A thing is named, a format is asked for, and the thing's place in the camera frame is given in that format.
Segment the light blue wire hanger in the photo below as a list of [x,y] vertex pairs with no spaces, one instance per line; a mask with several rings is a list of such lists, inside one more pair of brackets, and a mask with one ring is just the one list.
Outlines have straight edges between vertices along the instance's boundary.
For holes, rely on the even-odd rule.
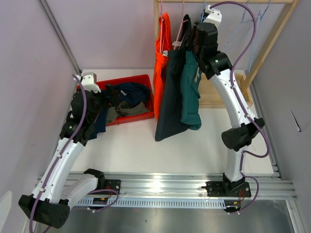
[[249,54],[249,62],[248,62],[248,68],[247,68],[247,73],[250,72],[251,68],[252,68],[252,64],[253,64],[253,60],[254,60],[254,57],[255,57],[255,51],[256,51],[256,47],[257,47],[257,43],[258,43],[258,37],[260,35],[260,30],[261,30],[261,23],[264,19],[264,16],[269,8],[271,4],[271,0],[269,0],[267,6],[265,7],[265,9],[261,12],[261,10],[259,10],[258,12],[258,17],[257,17],[257,31],[256,31],[256,36],[253,40],[253,43],[251,45],[251,48],[250,48],[250,54]]

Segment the teal green shorts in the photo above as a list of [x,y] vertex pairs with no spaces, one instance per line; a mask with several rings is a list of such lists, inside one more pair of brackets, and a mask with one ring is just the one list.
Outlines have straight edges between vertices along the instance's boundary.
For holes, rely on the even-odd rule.
[[180,90],[182,96],[181,122],[189,126],[190,130],[199,130],[202,126],[199,115],[199,84],[198,63],[193,51],[187,51],[185,64],[181,74]]

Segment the olive green shorts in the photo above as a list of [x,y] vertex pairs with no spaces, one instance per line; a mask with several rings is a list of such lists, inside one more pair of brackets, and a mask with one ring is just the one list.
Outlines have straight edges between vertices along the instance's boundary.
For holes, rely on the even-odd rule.
[[148,112],[150,112],[150,110],[145,107],[145,104],[142,101],[136,106],[131,105],[126,101],[122,101],[119,105],[108,109],[106,125],[114,122],[118,117],[132,117]]

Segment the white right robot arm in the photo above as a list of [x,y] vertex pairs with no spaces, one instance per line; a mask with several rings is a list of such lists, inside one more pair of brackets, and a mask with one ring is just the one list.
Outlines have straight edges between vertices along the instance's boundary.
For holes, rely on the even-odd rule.
[[222,98],[229,115],[231,129],[222,132],[227,147],[227,164],[220,192],[233,196],[245,183],[241,174],[242,152],[264,126],[249,109],[234,76],[228,56],[218,50],[218,30],[213,23],[196,23],[190,36],[190,46],[200,70],[212,83]]

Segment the navy blue shorts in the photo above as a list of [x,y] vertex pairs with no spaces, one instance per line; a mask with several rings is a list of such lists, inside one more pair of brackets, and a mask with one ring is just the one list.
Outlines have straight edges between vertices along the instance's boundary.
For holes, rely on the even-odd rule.
[[[146,104],[150,99],[151,90],[143,84],[135,82],[126,82],[117,85],[113,85],[113,88],[120,94],[120,101],[126,101],[131,105],[138,105],[141,101]],[[95,122],[95,129],[90,140],[96,139],[97,134],[104,133],[106,131],[106,115],[107,109],[102,109]]]

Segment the blue hanger of teal shorts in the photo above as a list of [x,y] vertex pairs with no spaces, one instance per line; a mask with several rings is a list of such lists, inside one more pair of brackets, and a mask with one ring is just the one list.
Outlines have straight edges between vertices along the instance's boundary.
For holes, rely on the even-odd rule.
[[202,23],[205,19],[206,19],[206,0],[204,0],[204,3],[203,3],[203,9],[201,12],[200,22]]

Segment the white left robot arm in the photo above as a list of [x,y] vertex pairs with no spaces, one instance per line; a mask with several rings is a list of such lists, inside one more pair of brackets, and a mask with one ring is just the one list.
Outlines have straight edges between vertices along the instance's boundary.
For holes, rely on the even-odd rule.
[[107,186],[104,173],[91,168],[84,171],[80,179],[70,187],[64,188],[77,157],[94,136],[98,116],[108,106],[97,84],[79,85],[46,172],[32,193],[22,195],[18,201],[29,219],[31,233],[34,231],[34,222],[61,228],[72,208],[88,194],[119,196],[119,188]]

